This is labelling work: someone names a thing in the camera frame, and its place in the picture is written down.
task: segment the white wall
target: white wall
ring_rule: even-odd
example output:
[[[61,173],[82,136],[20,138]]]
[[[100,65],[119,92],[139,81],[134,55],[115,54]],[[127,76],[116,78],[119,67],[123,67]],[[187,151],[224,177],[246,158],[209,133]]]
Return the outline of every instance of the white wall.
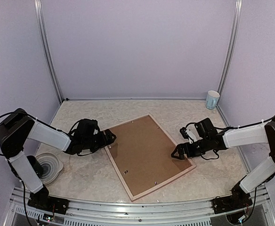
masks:
[[[50,122],[58,101],[42,50],[34,2],[0,0],[0,115],[18,107]],[[37,144],[25,146],[34,154]],[[0,220],[16,180],[0,156]]]
[[[217,89],[235,0],[48,0],[67,98],[205,98]]]
[[[236,47],[220,106],[231,125],[275,115],[275,0],[243,1]],[[266,145],[244,146],[252,168],[268,156]],[[275,178],[267,183],[275,208]]]

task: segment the brown backing board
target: brown backing board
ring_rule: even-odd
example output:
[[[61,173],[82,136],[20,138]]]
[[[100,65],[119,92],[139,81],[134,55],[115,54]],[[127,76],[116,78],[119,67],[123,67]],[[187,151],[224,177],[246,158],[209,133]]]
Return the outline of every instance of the brown backing board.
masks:
[[[150,115],[110,128],[117,139],[106,152],[135,201],[186,174],[192,161],[171,158],[176,145]]]

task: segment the mug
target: mug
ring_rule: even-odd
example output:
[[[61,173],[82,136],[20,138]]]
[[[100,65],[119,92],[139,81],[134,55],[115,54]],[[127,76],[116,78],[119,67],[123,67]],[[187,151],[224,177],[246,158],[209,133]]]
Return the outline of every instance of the mug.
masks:
[[[209,110],[213,110],[219,100],[220,94],[216,91],[210,90],[207,95],[207,100],[206,100],[206,107]]]

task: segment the mug handle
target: mug handle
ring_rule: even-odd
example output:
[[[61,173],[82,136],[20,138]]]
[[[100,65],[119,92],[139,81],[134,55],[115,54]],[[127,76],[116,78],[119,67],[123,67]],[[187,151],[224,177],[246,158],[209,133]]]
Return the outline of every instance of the mug handle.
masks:
[[[213,106],[215,107],[215,105],[216,105],[216,99],[214,98],[213,99]]]

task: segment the metal corner post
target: metal corner post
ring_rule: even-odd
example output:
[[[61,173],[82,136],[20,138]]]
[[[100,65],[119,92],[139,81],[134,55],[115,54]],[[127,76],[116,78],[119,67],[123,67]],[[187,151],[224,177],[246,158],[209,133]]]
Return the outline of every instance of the metal corner post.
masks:
[[[224,85],[226,83],[227,74],[228,74],[229,67],[230,67],[230,64],[232,61],[232,57],[233,57],[233,52],[234,52],[235,43],[236,43],[237,34],[238,34],[241,8],[242,8],[242,0],[236,0],[235,14],[234,14],[234,19],[233,19],[233,26],[232,26],[231,36],[230,36],[230,42],[228,45],[228,49],[227,49],[227,53],[226,53],[226,61],[223,66],[222,76],[221,76],[221,80],[220,80],[219,87],[218,87],[218,93],[220,95],[222,95],[222,91],[223,91]]]
[[[56,96],[58,98],[58,101],[60,104],[63,102],[63,95],[61,92],[61,88],[59,86],[58,79],[56,77],[52,57],[49,51],[49,44],[47,40],[47,33],[45,30],[45,24],[44,24],[44,19],[43,19],[43,14],[42,14],[42,6],[41,6],[41,0],[34,0],[35,4],[35,10],[36,10],[36,16],[37,16],[37,22],[39,26],[39,31],[40,31],[40,36],[41,36],[41,42],[43,45],[43,50],[44,50],[44,55],[47,60],[47,64],[49,67],[49,74],[51,76],[51,80],[53,82],[53,86],[55,89]]]

